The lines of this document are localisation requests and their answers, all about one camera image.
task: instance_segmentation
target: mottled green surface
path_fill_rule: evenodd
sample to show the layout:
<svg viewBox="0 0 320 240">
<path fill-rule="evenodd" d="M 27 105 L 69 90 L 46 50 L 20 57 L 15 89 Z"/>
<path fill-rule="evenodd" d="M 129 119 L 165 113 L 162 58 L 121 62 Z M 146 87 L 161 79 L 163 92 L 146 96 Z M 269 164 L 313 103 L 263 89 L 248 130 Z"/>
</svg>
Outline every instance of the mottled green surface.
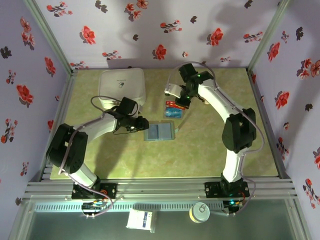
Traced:
<svg viewBox="0 0 320 240">
<path fill-rule="evenodd" d="M 90 104 L 98 93 L 99 76 L 103 70 L 80 70 L 74 85 L 65 122 L 77 125 L 100 115 Z M 151 121 L 164 120 L 164 87 L 170 69 L 145 69 L 146 103 L 143 117 Z M 214 69 L 220 87 L 238 104 L 253 108 L 257 124 L 262 128 L 256 101 L 244 68 Z M 172 83 L 182 83 L 178 73 Z M 224 127 L 220 115 L 210 106 L 193 99 L 183 120 L 175 120 L 179 131 L 175 140 L 148 142 L 144 133 L 127 135 L 107 133 L 87 145 L 85 164 L 100 178 L 165 178 L 220 176 L 226 161 L 226 148 L 221 135 Z M 253 148 L 261 144 L 257 135 Z M 262 151 L 247 155 L 244 174 L 275 176 L 276 166 L 268 141 Z M 51 179 L 58 176 L 53 168 Z"/>
</svg>

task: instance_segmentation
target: glass panel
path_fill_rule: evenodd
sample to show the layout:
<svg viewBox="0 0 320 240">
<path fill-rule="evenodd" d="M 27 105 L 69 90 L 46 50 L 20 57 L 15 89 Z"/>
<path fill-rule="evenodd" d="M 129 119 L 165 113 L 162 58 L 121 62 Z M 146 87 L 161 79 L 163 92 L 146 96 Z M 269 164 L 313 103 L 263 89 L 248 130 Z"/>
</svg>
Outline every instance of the glass panel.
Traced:
<svg viewBox="0 0 320 240">
<path fill-rule="evenodd" d="M 35 213 L 29 240 L 292 240 L 295 239 L 283 200 L 253 200 L 236 217 L 211 214 L 194 223 L 188 212 L 157 213 L 155 233 L 128 229 L 128 212 L 109 212 L 96 219 L 80 213 Z"/>
</svg>

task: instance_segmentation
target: robotic arm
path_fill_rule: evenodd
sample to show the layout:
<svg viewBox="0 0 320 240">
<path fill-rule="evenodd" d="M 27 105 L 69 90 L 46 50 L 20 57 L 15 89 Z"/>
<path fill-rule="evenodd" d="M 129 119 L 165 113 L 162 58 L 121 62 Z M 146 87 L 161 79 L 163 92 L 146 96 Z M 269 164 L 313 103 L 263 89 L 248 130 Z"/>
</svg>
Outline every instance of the robotic arm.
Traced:
<svg viewBox="0 0 320 240">
<path fill-rule="evenodd" d="M 176 104 L 187 109 L 194 97 L 202 101 L 206 100 L 220 114 L 224 121 L 222 142 L 227 148 L 220 189 L 226 196 L 239 191 L 244 193 L 247 183 L 243 182 L 241 176 L 242 154 L 251 147 L 253 140 L 257 137 L 256 128 L 244 117 L 244 114 L 256 122 L 254 110 L 244 109 L 236 104 L 217 86 L 214 76 L 207 71 L 198 73 L 191 63 L 180 67 L 179 73 L 185 85 L 168 84 L 164 90 L 165 94 L 175 96 Z"/>
<path fill-rule="evenodd" d="M 106 110 L 101 117 L 81 124 L 80 127 L 65 123 L 60 125 L 46 152 L 46 158 L 59 168 L 62 165 L 64 172 L 77 183 L 100 191 L 100 179 L 84 164 L 86 147 L 95 138 L 121 127 L 129 133 L 149 128 L 149 122 L 138 116 L 138 104 L 126 97 L 119 106 Z"/>
</svg>

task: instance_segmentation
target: small white box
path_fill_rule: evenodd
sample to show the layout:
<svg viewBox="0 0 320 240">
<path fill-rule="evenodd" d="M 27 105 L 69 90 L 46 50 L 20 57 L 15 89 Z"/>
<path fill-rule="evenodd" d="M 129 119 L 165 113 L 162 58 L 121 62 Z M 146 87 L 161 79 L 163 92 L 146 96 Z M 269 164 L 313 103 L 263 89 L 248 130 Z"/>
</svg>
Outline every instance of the small white box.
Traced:
<svg viewBox="0 0 320 240">
<path fill-rule="evenodd" d="M 98 94 L 120 101 L 123 97 L 126 97 L 142 106 L 146 102 L 144 71 L 141 68 L 103 71 L 100 76 Z M 105 109 L 111 109 L 119 105 L 119 102 L 112 99 L 99 97 L 99 100 Z"/>
<path fill-rule="evenodd" d="M 131 209 L 126 227 L 128 229 L 142 229 L 153 231 L 153 212 Z"/>
</svg>

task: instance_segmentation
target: floral wallpaper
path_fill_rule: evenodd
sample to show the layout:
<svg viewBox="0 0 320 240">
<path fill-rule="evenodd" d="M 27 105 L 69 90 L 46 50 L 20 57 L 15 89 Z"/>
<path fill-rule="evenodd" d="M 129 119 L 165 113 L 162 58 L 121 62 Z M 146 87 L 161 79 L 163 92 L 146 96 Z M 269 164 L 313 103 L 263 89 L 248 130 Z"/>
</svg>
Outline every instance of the floral wallpaper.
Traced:
<svg viewBox="0 0 320 240">
<path fill-rule="evenodd" d="M 0 239 L 6 240 L 27 183 L 39 174 L 67 73 L 23 1 L 0 2 L 0 9 Z"/>
<path fill-rule="evenodd" d="M 35 1 L 73 69 L 81 67 L 78 63 L 83 68 L 165 68 L 188 60 L 247 67 L 279 3 Z M 276 52 L 275 44 L 271 60 Z"/>
<path fill-rule="evenodd" d="M 252 76 L 312 239 L 320 235 L 319 12 L 317 0 L 292 1 Z"/>
</svg>

